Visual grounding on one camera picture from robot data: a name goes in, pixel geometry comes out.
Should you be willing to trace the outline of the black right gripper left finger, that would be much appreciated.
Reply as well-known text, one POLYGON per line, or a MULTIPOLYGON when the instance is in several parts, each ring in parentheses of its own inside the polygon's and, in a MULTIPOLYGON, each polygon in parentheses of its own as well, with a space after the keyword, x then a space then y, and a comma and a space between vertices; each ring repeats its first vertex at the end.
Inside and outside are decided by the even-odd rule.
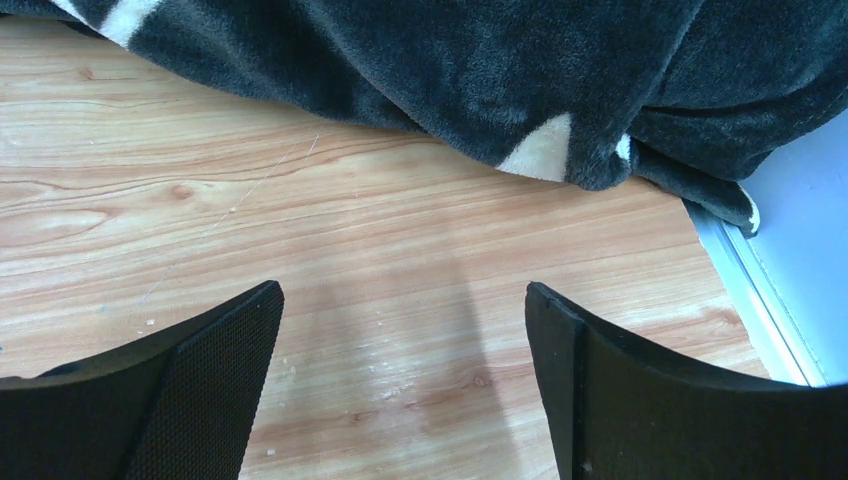
POLYGON ((284 294, 211 310, 32 378, 1 381, 5 479, 235 479, 284 294))

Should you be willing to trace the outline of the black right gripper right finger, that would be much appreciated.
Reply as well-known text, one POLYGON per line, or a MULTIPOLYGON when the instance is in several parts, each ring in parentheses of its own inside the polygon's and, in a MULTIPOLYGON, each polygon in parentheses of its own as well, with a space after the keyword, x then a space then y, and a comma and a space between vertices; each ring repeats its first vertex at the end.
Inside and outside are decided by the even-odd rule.
POLYGON ((525 325, 563 479, 843 479, 847 388, 717 367, 533 282, 525 325))

